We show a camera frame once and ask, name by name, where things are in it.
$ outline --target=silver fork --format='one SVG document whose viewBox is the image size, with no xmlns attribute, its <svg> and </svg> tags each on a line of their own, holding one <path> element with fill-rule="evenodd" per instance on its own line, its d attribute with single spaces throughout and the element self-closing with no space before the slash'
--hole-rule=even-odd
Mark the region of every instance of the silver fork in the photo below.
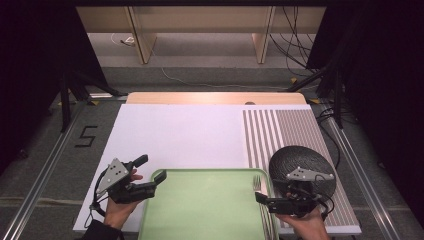
<svg viewBox="0 0 424 240">
<path fill-rule="evenodd" d="M 261 176 L 256 175 L 253 177 L 253 191 L 262 192 L 261 190 Z M 259 203 L 259 210 L 261 212 L 262 227 L 264 230 L 265 240 L 274 240 L 273 228 L 271 217 L 266 207 Z"/>
</svg>

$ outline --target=green tray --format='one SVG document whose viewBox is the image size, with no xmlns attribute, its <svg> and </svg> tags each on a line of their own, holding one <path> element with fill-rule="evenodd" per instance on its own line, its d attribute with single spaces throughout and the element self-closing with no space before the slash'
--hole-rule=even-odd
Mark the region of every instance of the green tray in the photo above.
<svg viewBox="0 0 424 240">
<path fill-rule="evenodd" d="M 265 239 L 252 189 L 255 175 L 266 173 L 249 168 L 167 169 L 167 179 L 145 203 L 138 239 Z"/>
</svg>

